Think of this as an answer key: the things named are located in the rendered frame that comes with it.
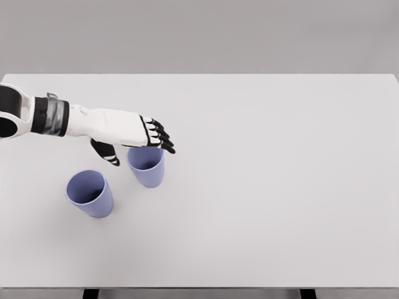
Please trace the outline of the lavender plastic cup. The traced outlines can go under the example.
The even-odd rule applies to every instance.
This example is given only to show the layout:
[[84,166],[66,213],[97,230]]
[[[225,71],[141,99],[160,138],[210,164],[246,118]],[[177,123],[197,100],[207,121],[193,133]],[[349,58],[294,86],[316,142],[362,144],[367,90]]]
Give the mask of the lavender plastic cup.
[[145,187],[153,188],[162,183],[165,173],[164,151],[155,147],[131,147],[126,160],[129,168]]
[[91,217],[107,217],[113,209],[110,186],[96,169],[75,173],[66,184],[65,195],[69,202]]

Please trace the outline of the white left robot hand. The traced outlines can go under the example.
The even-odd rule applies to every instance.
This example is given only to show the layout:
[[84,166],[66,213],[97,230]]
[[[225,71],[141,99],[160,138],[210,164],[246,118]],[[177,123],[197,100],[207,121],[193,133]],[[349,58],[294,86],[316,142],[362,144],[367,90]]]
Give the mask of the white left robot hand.
[[174,144],[164,126],[151,117],[135,112],[107,111],[103,123],[90,134],[95,152],[113,166],[120,166],[114,146],[154,147],[175,154]]

